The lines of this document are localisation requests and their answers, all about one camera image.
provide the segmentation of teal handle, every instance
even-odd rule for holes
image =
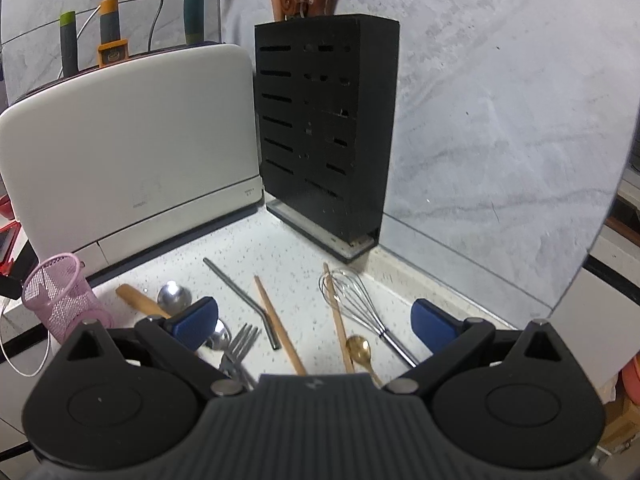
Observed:
[[[204,0],[184,0],[184,37],[187,45],[204,41]]]

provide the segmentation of mesh basket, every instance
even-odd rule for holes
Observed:
[[[58,254],[42,262],[22,288],[22,304],[38,316],[60,344],[83,319],[97,319],[105,328],[113,325],[80,268],[75,255]]]

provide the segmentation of black knife block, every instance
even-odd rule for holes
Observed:
[[[380,231],[399,31],[363,14],[255,27],[265,190],[347,243]]]

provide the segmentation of metal whisk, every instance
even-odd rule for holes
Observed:
[[[331,308],[334,308],[334,305],[327,287],[327,277],[329,276],[331,276],[334,283],[334,299],[340,307],[340,311],[349,319],[376,334],[410,367],[416,367],[418,359],[407,350],[382,322],[360,277],[349,269],[335,269],[330,272],[324,272],[320,276],[318,287],[326,304]]]

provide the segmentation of fork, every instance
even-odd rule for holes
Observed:
[[[247,323],[240,329],[235,338],[229,343],[220,360],[220,371],[224,372],[232,379],[240,381],[250,389],[257,385],[255,379],[242,365],[242,360],[247,356],[249,350],[258,339],[260,329]]]

